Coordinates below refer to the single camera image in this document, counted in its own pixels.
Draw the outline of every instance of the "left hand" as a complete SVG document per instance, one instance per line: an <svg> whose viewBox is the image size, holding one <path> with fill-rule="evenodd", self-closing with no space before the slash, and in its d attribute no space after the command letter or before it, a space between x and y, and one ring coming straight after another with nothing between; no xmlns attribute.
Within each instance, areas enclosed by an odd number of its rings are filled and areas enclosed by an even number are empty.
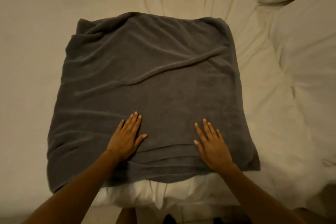
<svg viewBox="0 0 336 224"><path fill-rule="evenodd" d="M123 161L133 154L141 142L148 136L141 135L135 139L141 119L141 115L138 116L138 113L135 112L128 118L125 124L124 120L120 122L115 133L111 137L106 151L112 153L118 161Z"/></svg>

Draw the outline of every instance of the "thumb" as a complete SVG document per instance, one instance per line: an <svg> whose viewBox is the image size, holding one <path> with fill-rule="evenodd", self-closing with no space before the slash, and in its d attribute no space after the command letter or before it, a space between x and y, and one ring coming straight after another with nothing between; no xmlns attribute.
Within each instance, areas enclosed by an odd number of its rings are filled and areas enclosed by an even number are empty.
<svg viewBox="0 0 336 224"><path fill-rule="evenodd" d="M142 141L145 140L146 137L148 137L148 135L141 135L141 136L139 136L139 137L135 140L135 143L134 143L135 147L138 148L139 145L142 143Z"/></svg>
<svg viewBox="0 0 336 224"><path fill-rule="evenodd" d="M203 149L203 146L201 145L200 142L198 142L198 141L196 141L196 140L194 140L194 144L196 145L196 147L197 147L197 149L198 149L198 151L199 151L199 154L201 155L201 158L204 160L205 155L204 155L204 149Z"/></svg>

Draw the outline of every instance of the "forearm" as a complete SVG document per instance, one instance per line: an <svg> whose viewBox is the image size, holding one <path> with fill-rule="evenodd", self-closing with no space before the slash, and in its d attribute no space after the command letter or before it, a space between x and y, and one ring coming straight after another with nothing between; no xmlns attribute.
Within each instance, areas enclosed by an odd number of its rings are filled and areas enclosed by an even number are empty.
<svg viewBox="0 0 336 224"><path fill-rule="evenodd" d="M81 223L102 184L117 164L118 160L112 154L104 152L88 169L36 209L24 223Z"/></svg>
<svg viewBox="0 0 336 224"><path fill-rule="evenodd" d="M236 165L220 175L253 223L305 223L254 184Z"/></svg>

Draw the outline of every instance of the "white bed sheet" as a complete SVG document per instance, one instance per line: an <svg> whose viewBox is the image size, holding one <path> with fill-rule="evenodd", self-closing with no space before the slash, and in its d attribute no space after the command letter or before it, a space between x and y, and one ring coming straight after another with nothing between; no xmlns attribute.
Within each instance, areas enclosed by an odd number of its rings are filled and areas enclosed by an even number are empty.
<svg viewBox="0 0 336 224"><path fill-rule="evenodd" d="M60 84L65 46L79 18L128 11L194 19L223 18L237 49L244 110L262 171L246 173L289 207L326 183L291 87L279 68L256 0L0 0L0 216L29 213L46 200L47 133ZM216 175L174 184L140 181L101 189L94 204L149 205L237 201Z"/></svg>

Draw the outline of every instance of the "right hand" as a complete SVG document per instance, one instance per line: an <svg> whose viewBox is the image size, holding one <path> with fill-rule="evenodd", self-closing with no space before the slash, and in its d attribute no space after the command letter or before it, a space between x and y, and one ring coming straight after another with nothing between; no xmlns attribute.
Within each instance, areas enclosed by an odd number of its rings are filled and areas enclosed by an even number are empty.
<svg viewBox="0 0 336 224"><path fill-rule="evenodd" d="M202 160L207 166L213 171L222 174L234 166L231 154L219 130L217 129L216 133L210 122L207 123L205 119L203 120L203 125L208 139L204 136L198 124L195 123L197 134L201 139L203 146L196 140L194 143L199 150Z"/></svg>

